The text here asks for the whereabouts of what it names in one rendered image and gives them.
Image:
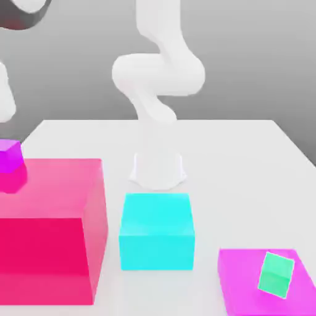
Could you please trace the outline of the large pink box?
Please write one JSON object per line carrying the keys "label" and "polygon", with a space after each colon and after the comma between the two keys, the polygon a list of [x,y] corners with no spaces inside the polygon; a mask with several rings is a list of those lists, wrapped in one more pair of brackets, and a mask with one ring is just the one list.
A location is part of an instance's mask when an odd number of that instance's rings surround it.
{"label": "large pink box", "polygon": [[93,304],[107,236],[100,159],[0,173],[0,306]]}

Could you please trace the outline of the large cyan box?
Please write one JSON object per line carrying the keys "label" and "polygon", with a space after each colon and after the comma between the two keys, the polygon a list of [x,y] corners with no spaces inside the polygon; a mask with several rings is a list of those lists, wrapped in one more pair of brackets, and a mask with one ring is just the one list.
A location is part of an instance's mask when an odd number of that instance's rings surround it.
{"label": "large cyan box", "polygon": [[189,194],[127,193],[118,236],[122,270],[192,270]]}

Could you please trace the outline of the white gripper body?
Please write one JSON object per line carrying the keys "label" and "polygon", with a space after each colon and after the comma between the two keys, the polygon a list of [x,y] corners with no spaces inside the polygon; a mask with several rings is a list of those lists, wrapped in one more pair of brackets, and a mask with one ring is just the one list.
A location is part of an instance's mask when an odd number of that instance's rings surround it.
{"label": "white gripper body", "polygon": [[0,123],[8,122],[16,112],[6,66],[0,61]]}

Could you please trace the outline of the large magenta box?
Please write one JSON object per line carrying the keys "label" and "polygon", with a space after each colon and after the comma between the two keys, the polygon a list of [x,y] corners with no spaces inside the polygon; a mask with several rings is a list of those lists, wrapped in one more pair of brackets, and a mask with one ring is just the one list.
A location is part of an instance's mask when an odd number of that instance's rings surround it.
{"label": "large magenta box", "polygon": [[257,289],[266,249],[220,249],[218,275],[228,316],[316,316],[316,286],[294,249],[270,252],[294,260],[286,299]]}

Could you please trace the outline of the small green cube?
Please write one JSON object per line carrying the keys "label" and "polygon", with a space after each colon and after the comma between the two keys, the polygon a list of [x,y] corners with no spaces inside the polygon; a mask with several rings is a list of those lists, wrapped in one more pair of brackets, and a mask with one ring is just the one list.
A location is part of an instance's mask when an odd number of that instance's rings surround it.
{"label": "small green cube", "polygon": [[267,251],[262,263],[257,289],[286,299],[295,261]]}

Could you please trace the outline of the small magenta cube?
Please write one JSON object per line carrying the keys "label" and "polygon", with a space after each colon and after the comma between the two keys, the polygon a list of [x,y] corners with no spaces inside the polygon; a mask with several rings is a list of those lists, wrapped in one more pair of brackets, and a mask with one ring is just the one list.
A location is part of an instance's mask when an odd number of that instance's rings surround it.
{"label": "small magenta cube", "polygon": [[24,162],[19,140],[0,139],[0,173],[10,173]]}

